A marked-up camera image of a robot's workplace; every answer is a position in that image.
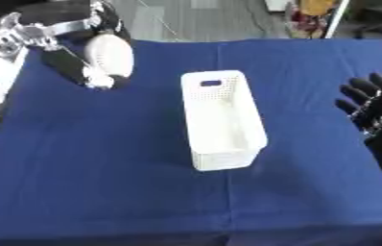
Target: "blue table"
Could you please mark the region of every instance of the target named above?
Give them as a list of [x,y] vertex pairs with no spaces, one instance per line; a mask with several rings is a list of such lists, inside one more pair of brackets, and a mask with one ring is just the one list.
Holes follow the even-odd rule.
[[[348,78],[382,73],[382,41],[137,41],[135,51],[131,84],[105,92],[28,58],[0,131],[0,239],[382,242],[382,172],[333,103]],[[250,168],[200,173],[180,76],[226,69],[248,77],[269,146]]]

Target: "gray floor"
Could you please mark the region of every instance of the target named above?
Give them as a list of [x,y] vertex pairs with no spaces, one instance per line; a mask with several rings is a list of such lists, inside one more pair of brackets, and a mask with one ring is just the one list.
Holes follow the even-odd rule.
[[110,0],[134,38],[219,41],[288,37],[262,0]]

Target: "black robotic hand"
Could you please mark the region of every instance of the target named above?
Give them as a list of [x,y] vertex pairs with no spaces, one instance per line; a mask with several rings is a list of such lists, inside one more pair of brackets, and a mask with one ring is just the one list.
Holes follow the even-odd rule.
[[336,106],[365,134],[365,143],[382,168],[382,77],[374,73],[370,81],[351,79],[341,92],[356,105],[337,100]]

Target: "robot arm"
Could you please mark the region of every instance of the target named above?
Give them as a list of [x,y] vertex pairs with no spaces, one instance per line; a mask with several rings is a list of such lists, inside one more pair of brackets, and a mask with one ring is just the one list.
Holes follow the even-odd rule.
[[[87,37],[85,58],[61,44],[77,34]],[[0,19],[0,123],[29,49],[39,49],[46,65],[89,89],[117,88],[133,71],[131,37],[108,2],[73,0],[18,8]]]
[[[0,57],[10,59],[23,47],[37,47],[43,51],[47,65],[77,85],[109,89],[123,84],[132,73],[134,59],[131,38],[122,20],[104,0],[91,4],[89,0],[78,2],[29,6],[3,17]],[[35,8],[43,12],[37,14]],[[63,22],[55,22],[53,17]],[[61,45],[58,39],[81,32],[93,36],[85,47],[86,59]]]

